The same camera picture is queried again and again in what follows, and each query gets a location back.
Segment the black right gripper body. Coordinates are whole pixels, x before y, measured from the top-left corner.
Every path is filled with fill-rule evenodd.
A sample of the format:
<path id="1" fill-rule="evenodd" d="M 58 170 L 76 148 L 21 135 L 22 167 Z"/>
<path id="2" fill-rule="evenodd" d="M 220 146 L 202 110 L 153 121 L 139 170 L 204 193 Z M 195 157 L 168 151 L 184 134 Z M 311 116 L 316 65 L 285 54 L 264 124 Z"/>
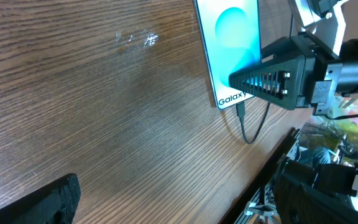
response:
<path id="1" fill-rule="evenodd" d="M 328 114 L 342 62 L 322 40 L 310 32 L 300 32 L 266 45 L 261 56 L 273 57 L 263 66 L 283 80 L 280 96 L 267 96 L 267 101 L 286 110 L 313 108 L 315 116 Z"/>

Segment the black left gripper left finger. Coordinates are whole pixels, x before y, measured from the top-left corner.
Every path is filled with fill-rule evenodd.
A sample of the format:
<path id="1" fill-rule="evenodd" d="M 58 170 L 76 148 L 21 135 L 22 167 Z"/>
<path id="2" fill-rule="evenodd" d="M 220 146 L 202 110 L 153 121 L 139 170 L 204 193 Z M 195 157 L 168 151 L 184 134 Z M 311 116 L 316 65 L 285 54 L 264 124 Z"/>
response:
<path id="1" fill-rule="evenodd" d="M 0 223 L 72 223 L 80 202 L 77 175 L 69 173 L 0 209 Z"/>

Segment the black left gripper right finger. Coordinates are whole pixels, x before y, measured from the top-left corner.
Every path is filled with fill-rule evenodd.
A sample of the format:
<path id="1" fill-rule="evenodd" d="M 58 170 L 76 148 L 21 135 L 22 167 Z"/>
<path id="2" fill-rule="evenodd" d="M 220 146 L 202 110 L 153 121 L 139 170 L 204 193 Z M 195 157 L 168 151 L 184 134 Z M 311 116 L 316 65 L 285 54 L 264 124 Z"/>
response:
<path id="1" fill-rule="evenodd" d="M 351 204 L 288 175 L 278 177 L 273 196 L 282 223 L 358 224 L 358 211 Z"/>

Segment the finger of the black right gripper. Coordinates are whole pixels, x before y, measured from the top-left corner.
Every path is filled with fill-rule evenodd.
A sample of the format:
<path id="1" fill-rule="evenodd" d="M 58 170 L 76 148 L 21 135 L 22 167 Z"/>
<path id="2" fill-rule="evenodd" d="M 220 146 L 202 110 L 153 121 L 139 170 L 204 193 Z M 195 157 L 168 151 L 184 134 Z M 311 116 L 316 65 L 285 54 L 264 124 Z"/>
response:
<path id="1" fill-rule="evenodd" d="M 301 57 L 271 60 L 230 74 L 229 86 L 294 110 L 304 68 L 305 59 Z"/>

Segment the Galaxy S25 smartphone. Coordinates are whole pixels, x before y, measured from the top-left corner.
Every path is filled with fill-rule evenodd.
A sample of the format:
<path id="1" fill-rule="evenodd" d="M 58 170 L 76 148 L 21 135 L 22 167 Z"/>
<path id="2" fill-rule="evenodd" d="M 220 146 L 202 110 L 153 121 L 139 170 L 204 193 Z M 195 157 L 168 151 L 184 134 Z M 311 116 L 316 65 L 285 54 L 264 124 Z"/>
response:
<path id="1" fill-rule="evenodd" d="M 194 0 L 216 107 L 253 96 L 229 86 L 230 74 L 260 62 L 258 0 Z"/>

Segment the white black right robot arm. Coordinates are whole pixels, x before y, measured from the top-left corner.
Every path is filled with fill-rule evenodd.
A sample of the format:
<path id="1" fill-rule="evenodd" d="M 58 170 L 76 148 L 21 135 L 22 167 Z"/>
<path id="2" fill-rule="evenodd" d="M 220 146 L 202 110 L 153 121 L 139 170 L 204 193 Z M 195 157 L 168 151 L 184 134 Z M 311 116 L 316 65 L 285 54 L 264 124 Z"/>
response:
<path id="1" fill-rule="evenodd" d="M 264 47 L 262 55 L 274 58 L 231 73 L 229 86 L 286 110 L 312 108 L 317 116 L 328 114 L 335 94 L 358 93 L 358 39 L 335 54 L 317 36 L 300 32 Z"/>

